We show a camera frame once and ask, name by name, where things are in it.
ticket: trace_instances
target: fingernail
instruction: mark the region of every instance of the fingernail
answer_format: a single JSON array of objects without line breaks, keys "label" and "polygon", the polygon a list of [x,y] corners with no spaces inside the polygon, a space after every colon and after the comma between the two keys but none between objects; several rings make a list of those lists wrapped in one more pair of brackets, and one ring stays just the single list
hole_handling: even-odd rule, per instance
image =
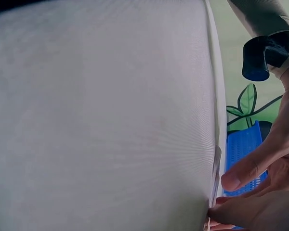
[{"label": "fingernail", "polygon": [[222,176],[222,186],[226,190],[236,190],[241,184],[235,173],[226,173]]}]

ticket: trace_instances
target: finger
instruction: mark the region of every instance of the finger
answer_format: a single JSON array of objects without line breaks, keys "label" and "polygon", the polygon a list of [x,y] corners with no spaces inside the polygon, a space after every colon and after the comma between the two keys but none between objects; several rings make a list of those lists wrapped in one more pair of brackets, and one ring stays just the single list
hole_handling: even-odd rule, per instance
[{"label": "finger", "polygon": [[210,228],[211,231],[216,231],[216,230],[231,230],[234,227],[234,225],[223,225],[219,224],[216,226],[213,226]]},{"label": "finger", "polygon": [[234,199],[235,197],[230,197],[230,196],[221,196],[221,197],[217,197],[216,198],[216,204],[217,205],[222,205],[223,203],[231,200],[231,199]]},{"label": "finger", "polygon": [[281,145],[276,141],[277,130],[269,134],[255,151],[242,158],[222,176],[222,186],[235,191],[260,176],[280,157]]},{"label": "finger", "polygon": [[209,209],[211,219],[224,225],[249,227],[263,206],[263,198],[234,198],[226,203]]},{"label": "finger", "polygon": [[280,191],[280,190],[289,190],[287,182],[281,183],[281,184],[271,185],[271,186],[267,187],[266,189],[263,189],[262,191],[258,192],[254,196],[263,196],[267,193],[274,192],[274,191]]},{"label": "finger", "polygon": [[217,226],[217,225],[219,225],[219,223],[218,222],[216,222],[215,220],[210,220],[210,226]]},{"label": "finger", "polygon": [[261,191],[265,190],[266,188],[270,187],[271,185],[271,178],[268,176],[263,182],[261,182],[254,190],[249,191],[240,195],[240,197],[250,197],[260,193]]}]

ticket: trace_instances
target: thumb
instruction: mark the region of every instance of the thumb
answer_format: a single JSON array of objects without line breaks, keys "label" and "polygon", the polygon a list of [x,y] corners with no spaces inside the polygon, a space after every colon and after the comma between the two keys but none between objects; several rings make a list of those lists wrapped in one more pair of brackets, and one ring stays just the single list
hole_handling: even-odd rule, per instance
[{"label": "thumb", "polygon": [[238,161],[222,176],[222,186],[228,191],[235,191],[254,180],[275,162],[280,156],[277,136],[271,133],[253,152]]},{"label": "thumb", "polygon": [[238,197],[209,209],[208,215],[220,224],[250,228],[262,208],[263,199],[261,197]]}]

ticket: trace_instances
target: green plant leaf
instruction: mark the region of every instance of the green plant leaf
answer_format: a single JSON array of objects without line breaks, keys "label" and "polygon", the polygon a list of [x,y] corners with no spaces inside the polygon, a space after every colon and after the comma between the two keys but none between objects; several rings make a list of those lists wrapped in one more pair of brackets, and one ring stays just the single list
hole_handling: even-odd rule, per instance
[{"label": "green plant leaf", "polygon": [[227,112],[229,112],[230,114],[233,114],[235,116],[243,116],[243,113],[236,107],[227,106],[226,109],[227,109]]},{"label": "green plant leaf", "polygon": [[239,95],[237,105],[239,110],[246,116],[254,112],[257,101],[257,91],[255,84],[250,83]]}]

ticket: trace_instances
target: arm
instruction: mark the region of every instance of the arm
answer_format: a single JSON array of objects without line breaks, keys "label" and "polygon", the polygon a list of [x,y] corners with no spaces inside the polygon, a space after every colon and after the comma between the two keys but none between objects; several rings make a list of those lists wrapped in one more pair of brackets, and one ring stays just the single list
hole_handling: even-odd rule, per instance
[{"label": "arm", "polygon": [[[279,0],[228,0],[228,2],[238,19],[253,38],[259,36],[262,36],[262,38],[264,36],[269,37],[268,39],[273,41],[268,41],[268,43],[276,43],[274,49],[282,47],[289,55],[289,16]],[[251,51],[253,57],[249,60],[246,54],[244,54],[244,64],[250,64],[251,62],[251,66],[255,66],[255,64],[253,64],[255,54],[252,50],[264,49],[269,45],[256,44],[255,40],[249,43],[250,44],[245,45],[244,49],[246,53]],[[284,60],[281,59],[280,65],[274,64],[273,62],[270,63],[269,61],[270,59],[276,61],[278,58],[278,53],[274,53],[273,56],[271,54],[271,57],[268,55],[268,57],[265,57],[267,63],[262,64],[262,66],[265,67],[268,64],[268,71],[274,73],[277,78],[281,79],[281,76],[289,68],[289,56]]]}]

